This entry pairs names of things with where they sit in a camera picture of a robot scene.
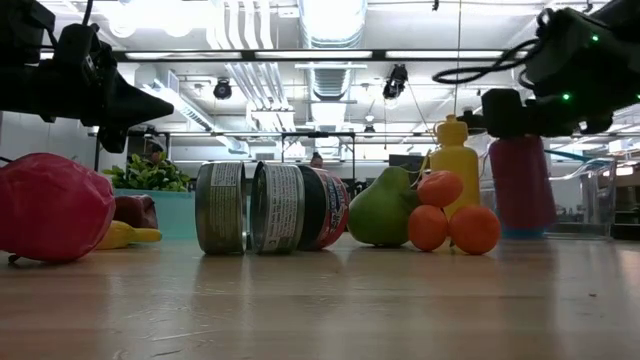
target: green pear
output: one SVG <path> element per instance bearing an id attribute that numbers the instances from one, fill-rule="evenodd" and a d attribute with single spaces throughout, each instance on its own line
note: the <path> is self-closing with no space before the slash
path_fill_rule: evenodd
<path id="1" fill-rule="evenodd" d="M 349 232 L 358 241 L 385 247 L 409 241 L 409 215 L 420 205 L 409 172 L 390 166 L 349 205 Z"/>

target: bottle cap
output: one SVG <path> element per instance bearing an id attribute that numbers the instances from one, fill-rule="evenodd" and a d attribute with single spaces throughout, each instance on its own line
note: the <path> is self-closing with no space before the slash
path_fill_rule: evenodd
<path id="1" fill-rule="evenodd" d="M 467 140 L 467 124 L 458 121 L 455 115 L 447 115 L 447 120 L 436 129 L 436 138 L 441 145 L 464 145 Z"/>

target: table surface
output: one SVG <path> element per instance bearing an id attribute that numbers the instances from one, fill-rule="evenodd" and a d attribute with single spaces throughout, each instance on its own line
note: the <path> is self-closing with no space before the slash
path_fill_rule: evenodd
<path id="1" fill-rule="evenodd" d="M 2 360 L 640 356 L 640 244 L 464 256 L 346 235 L 285 257 L 204 257 L 184 241 L 20 264 L 0 266 Z"/>

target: orange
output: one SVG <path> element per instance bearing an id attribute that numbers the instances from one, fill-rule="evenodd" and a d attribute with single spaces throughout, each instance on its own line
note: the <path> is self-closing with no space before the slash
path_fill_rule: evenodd
<path id="1" fill-rule="evenodd" d="M 486 207 L 463 206 L 449 219 L 449 236 L 460 250 L 471 255 L 482 255 L 498 243 L 500 221 Z"/>
<path id="2" fill-rule="evenodd" d="M 443 208 L 456 201 L 464 184 L 460 176 L 451 171 L 436 171 L 425 176 L 418 185 L 418 197 L 425 205 Z"/>
<path id="3" fill-rule="evenodd" d="M 433 251 L 447 238 L 447 217 L 441 209 L 420 205 L 409 216 L 409 240 L 422 251 Z"/>

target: can label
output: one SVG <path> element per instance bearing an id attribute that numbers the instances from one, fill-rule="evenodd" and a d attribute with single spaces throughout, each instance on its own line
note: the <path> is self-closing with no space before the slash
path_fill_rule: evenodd
<path id="1" fill-rule="evenodd" d="M 298 221 L 298 168 L 266 166 L 271 197 L 267 214 L 267 231 L 262 250 L 288 249 L 295 242 Z"/>
<path id="2" fill-rule="evenodd" d="M 328 171 L 313 169 L 322 182 L 327 199 L 324 224 L 316 239 L 319 249 L 338 240 L 349 218 L 349 194 L 340 178 Z"/>
<path id="3" fill-rule="evenodd" d="M 215 164 L 211 171 L 211 192 L 209 204 L 209 223 L 215 237 L 220 240 L 220 247 L 236 248 L 238 234 L 242 224 L 238 217 L 238 164 Z"/>

